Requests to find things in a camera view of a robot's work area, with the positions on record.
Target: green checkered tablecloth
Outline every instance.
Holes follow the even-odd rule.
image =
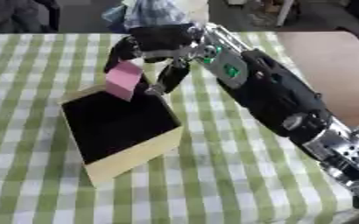
[[[240,35],[299,74],[274,33]],[[119,38],[0,35],[0,224],[341,223],[354,215],[346,190],[195,64],[165,97],[187,128],[181,146],[94,189],[57,99],[103,83]],[[153,76],[162,66],[144,69]]]

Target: pink block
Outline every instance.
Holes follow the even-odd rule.
[[[120,62],[106,75],[106,92],[130,102],[143,70],[129,61]]]

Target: robotic arm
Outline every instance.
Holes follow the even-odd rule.
[[[143,90],[148,95],[170,93],[188,75],[189,62],[200,63],[260,123],[288,137],[351,191],[359,208],[359,126],[340,122],[321,94],[276,60],[216,24],[163,25],[131,29],[113,47],[105,71],[138,57],[150,63],[172,59],[157,83]]]

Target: wooden box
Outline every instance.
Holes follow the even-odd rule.
[[[60,105],[94,186],[180,144],[180,122],[161,97],[135,94],[127,102],[95,86]]]

